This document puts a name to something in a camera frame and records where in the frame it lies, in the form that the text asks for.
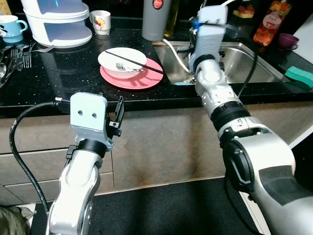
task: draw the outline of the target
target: sink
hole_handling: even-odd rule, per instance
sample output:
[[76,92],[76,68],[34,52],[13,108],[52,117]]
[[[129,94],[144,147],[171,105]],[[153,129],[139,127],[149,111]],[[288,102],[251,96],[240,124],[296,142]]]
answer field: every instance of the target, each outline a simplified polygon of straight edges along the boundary
[[[189,42],[170,42],[177,50],[189,45]],[[164,67],[164,70],[172,84],[178,82],[189,82],[191,75],[187,73],[178,63],[171,49],[163,42],[154,43],[156,53]],[[228,83],[244,83],[248,76],[252,63],[253,51],[242,43],[223,42],[220,51],[225,53],[220,62],[224,64],[224,71]],[[183,63],[188,65],[188,53],[179,53]],[[251,83],[289,81],[283,74],[262,58],[258,57],[258,63],[250,79]]]

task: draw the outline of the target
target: white mug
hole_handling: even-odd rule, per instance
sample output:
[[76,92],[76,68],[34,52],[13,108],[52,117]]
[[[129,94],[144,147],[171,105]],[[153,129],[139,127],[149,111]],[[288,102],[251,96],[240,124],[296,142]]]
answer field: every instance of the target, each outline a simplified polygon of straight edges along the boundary
[[111,13],[108,11],[91,11],[89,15],[90,21],[97,34],[106,35],[110,33]]

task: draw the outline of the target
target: black floor mat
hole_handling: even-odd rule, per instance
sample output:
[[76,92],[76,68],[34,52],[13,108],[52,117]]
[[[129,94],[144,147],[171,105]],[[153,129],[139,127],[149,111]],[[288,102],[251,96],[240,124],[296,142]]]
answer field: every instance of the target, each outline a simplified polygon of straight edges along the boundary
[[[229,194],[257,231],[238,192]],[[41,204],[31,235],[45,234]],[[223,179],[212,179],[96,196],[89,235],[251,235],[231,207]]]

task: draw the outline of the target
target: juice bottle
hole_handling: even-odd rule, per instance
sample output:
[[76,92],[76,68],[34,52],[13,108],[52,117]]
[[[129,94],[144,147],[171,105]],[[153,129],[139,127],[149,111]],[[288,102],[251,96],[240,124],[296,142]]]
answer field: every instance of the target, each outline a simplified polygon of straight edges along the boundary
[[254,34],[253,40],[263,46],[268,46],[277,33],[279,26],[291,9],[291,5],[282,1],[273,1],[263,21]]

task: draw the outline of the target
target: black chopstick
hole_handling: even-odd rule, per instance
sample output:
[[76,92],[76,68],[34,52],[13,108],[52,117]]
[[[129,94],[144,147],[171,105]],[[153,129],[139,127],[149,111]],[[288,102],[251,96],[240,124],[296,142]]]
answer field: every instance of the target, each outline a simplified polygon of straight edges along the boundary
[[142,67],[144,67],[144,68],[146,68],[146,69],[152,70],[152,71],[154,71],[154,72],[158,72],[158,73],[161,73],[161,74],[165,74],[165,73],[164,73],[163,71],[161,71],[161,70],[157,70],[157,69],[152,68],[152,67],[150,67],[150,66],[147,66],[147,65],[138,63],[138,62],[136,62],[136,61],[127,59],[127,58],[125,58],[125,57],[123,57],[123,56],[116,55],[116,54],[114,54],[114,53],[112,53],[112,52],[109,52],[109,51],[107,51],[107,50],[105,50],[105,52],[108,53],[108,54],[110,54],[110,55],[114,55],[114,56],[116,56],[116,57],[118,57],[118,58],[121,58],[121,59],[123,59],[123,60],[127,60],[127,61],[129,61],[129,62],[132,62],[132,63],[134,63],[134,64],[136,64],[136,65],[140,65],[140,66],[142,66]]

